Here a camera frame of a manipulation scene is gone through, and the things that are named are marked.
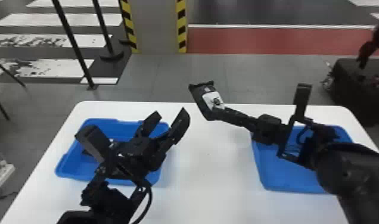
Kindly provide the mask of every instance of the metal frame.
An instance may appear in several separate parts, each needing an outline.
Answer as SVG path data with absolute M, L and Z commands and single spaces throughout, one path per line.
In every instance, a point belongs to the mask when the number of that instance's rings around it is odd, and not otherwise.
M 84 62 L 84 58 L 78 47 L 77 41 L 74 38 L 72 28 L 70 27 L 69 22 L 67 21 L 66 15 L 64 14 L 63 8 L 60 5 L 59 0 L 52 0 L 52 2 L 55 7 L 56 13 L 58 14 L 60 18 L 61 24 L 63 25 L 63 28 L 66 31 L 66 35 L 67 37 L 69 37 L 70 43 L 72 44 L 72 47 L 74 49 L 74 53 L 77 56 L 78 62 L 80 62 L 80 66 L 81 66 L 82 71 L 84 72 L 84 76 L 88 81 L 88 85 L 89 85 L 88 90 L 96 89 L 98 85 L 96 85 L 94 81 L 92 80 L 91 74 L 89 73 L 89 70 Z

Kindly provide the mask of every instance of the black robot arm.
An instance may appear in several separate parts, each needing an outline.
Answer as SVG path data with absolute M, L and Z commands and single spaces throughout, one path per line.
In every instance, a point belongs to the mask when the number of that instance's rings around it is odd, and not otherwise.
M 279 158 L 316 172 L 323 189 L 337 196 L 350 224 L 379 224 L 379 153 L 359 144 L 334 142 L 338 136 L 332 127 L 305 117 L 311 85 L 298 85 L 294 97 L 295 113 L 284 125 L 280 119 L 267 114 L 254 118 L 226 107 L 213 84 L 211 81 L 189 85 L 207 120 L 222 120 L 245 127 L 253 133 L 253 140 L 277 144 Z M 298 153 L 285 149 L 295 122 L 305 125 L 297 136 Z M 313 132 L 312 136 L 300 142 L 308 129 Z
M 110 141 L 95 125 L 78 131 L 76 139 L 100 165 L 81 195 L 80 205 L 89 206 L 89 211 L 67 211 L 58 224 L 128 224 L 148 194 L 144 211 L 132 224 L 138 224 L 144 218 L 153 197 L 151 184 L 145 177 L 160 168 L 167 151 L 181 140 L 190 125 L 190 116 L 183 108 L 168 131 L 150 138 L 160 120 L 161 116 L 155 111 L 142 122 L 128 142 Z M 108 187 L 106 178 L 116 177 L 130 179 L 136 185 L 129 198 Z

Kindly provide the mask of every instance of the yellow and black striped pillar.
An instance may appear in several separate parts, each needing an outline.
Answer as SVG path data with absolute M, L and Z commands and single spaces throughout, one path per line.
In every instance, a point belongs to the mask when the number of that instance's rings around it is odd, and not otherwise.
M 124 26 L 127 32 L 127 38 L 131 45 L 131 51 L 133 53 L 139 53 L 138 43 L 136 41 L 134 23 L 132 21 L 131 7 L 128 0 L 120 0 L 120 6 L 122 8 L 122 14 L 124 19 Z
M 176 0 L 177 12 L 177 41 L 178 52 L 187 52 L 187 15 L 185 14 L 185 0 Z

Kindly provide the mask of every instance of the blue plastic bin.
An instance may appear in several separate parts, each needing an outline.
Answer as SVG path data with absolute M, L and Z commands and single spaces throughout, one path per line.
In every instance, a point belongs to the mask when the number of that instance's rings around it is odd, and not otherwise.
M 333 126 L 335 132 L 340 137 L 337 142 L 352 142 L 347 132 L 339 126 Z M 288 140 L 287 149 L 294 147 L 296 136 L 303 129 L 301 126 L 294 127 Z M 312 136 L 312 131 L 307 131 L 305 137 Z M 290 161 L 276 156 L 278 147 L 276 145 L 263 145 L 252 141 L 252 149 L 260 181 L 263 187 L 272 191 L 302 192 L 325 194 L 326 192 L 319 185 L 315 172 L 299 166 Z
M 88 119 L 81 128 L 87 125 L 97 125 L 108 138 L 117 141 L 129 141 L 141 123 L 142 121 L 121 122 L 115 119 Z M 167 123 L 160 122 L 150 137 L 159 136 L 168 129 L 169 125 Z M 68 152 L 60 159 L 55 169 L 56 175 L 62 178 L 90 181 L 94 177 L 95 169 L 99 166 L 99 163 L 92 156 L 83 154 L 83 150 L 81 144 L 74 140 Z M 160 169 L 149 173 L 146 178 L 151 184 L 155 184 L 159 177 Z M 116 185 L 133 185 L 130 180 L 107 179 L 107 181 Z

